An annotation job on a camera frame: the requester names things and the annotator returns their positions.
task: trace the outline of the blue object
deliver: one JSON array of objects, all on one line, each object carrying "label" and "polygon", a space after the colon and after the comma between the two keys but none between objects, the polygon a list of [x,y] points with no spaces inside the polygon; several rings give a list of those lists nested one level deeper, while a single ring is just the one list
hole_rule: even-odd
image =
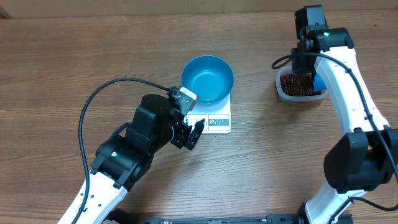
[{"label": "blue object", "polygon": [[326,85],[321,79],[321,76],[319,74],[315,75],[314,81],[313,81],[313,90],[314,91],[322,91],[326,90]]},{"label": "blue object", "polygon": [[199,103],[216,104],[226,98],[234,86],[232,68],[223,59],[202,55],[187,63],[181,84],[199,96]]}]

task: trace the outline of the wooden table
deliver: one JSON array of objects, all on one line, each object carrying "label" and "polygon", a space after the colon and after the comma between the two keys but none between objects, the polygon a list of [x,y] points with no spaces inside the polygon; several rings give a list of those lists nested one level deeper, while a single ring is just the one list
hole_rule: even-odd
[{"label": "wooden table", "polygon": [[[346,27],[374,101],[398,126],[398,11],[330,11]],[[0,21],[0,223],[56,223],[84,180],[78,117],[116,77],[178,85],[184,65],[211,54],[233,68],[232,132],[203,135],[193,151],[160,150],[119,208],[140,217],[249,217],[294,213],[323,184],[323,157],[340,138],[330,100],[279,101],[271,63],[297,43],[292,12],[114,16]],[[161,90],[117,83],[85,118],[88,162],[141,97]],[[393,179],[366,198],[395,205]],[[396,223],[356,203],[357,223]]]}]

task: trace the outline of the digital scale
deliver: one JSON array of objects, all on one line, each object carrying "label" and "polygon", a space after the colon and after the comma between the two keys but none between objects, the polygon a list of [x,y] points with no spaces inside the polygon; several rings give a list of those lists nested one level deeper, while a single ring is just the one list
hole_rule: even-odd
[{"label": "digital scale", "polygon": [[231,95],[215,105],[198,103],[185,117],[185,123],[194,126],[205,119],[202,134],[229,134],[231,132]]}]

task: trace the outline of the plastic container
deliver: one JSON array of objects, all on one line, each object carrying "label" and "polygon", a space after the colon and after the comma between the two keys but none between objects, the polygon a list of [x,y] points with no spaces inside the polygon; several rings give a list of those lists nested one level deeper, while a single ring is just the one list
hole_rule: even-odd
[{"label": "plastic container", "polygon": [[280,77],[291,74],[293,73],[292,67],[284,67],[279,70],[278,74],[276,75],[276,89],[278,91],[279,99],[282,100],[283,102],[291,102],[291,103],[300,103],[300,102],[313,102],[313,101],[321,101],[324,99],[327,94],[328,90],[322,90],[321,95],[317,96],[289,96],[284,91],[282,90],[282,87],[280,86]]}]

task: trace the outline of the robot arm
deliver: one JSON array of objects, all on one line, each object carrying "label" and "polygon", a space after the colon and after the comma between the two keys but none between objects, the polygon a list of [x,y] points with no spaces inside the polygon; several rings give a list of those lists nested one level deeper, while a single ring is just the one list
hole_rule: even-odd
[{"label": "robot arm", "polygon": [[389,143],[394,160],[398,158],[398,133],[376,108],[359,72],[354,43],[344,28],[329,29],[322,6],[307,6],[295,13],[297,48],[292,49],[293,72],[319,74],[325,82],[338,117],[342,138],[326,155],[326,182],[301,211],[307,223],[336,223],[351,203],[349,197],[360,197],[379,184],[389,182],[393,169],[378,142],[353,79],[336,62],[313,57],[306,52],[327,55],[351,69],[362,89],[373,121]]},{"label": "robot arm", "polygon": [[[132,186],[149,170],[154,154],[171,142],[192,150],[204,121],[192,127],[183,118],[193,109],[198,97],[186,88],[172,86],[168,98],[150,94],[142,98],[133,121],[118,128],[97,149],[91,164],[87,203],[77,224],[102,223],[108,213],[126,196]],[[119,133],[126,129],[125,136]],[[86,183],[65,212],[59,224],[71,224],[83,201]]]}]

